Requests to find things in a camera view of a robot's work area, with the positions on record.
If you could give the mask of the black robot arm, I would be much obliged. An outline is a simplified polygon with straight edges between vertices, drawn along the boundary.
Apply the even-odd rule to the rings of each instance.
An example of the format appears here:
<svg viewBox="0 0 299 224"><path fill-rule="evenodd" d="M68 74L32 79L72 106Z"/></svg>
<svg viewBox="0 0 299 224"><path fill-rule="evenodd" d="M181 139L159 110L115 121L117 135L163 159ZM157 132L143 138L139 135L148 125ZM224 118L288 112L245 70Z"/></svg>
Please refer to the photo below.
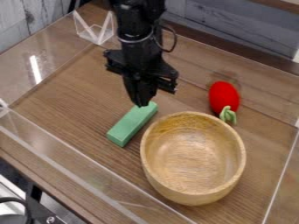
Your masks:
<svg viewBox="0 0 299 224"><path fill-rule="evenodd" d="M163 54L176 47L175 29L161 23L164 0L108 0L116 15L120 49L105 50L107 70L123 78L132 103L145 107L156 91L173 94L179 72Z"/></svg>

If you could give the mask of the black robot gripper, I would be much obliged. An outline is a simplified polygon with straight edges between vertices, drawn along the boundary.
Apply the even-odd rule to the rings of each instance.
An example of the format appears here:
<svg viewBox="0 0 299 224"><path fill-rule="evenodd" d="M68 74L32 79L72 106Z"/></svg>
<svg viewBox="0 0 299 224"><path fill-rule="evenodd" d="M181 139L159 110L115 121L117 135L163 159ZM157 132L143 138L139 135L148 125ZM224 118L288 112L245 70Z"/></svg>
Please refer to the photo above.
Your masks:
<svg viewBox="0 0 299 224"><path fill-rule="evenodd" d="M123 77L132 103L144 107L157 89L175 93L179 72L164 61L163 53L169 53L176 44L163 49L161 29L117 29L116 37L121 48L104 51L107 70Z"/></svg>

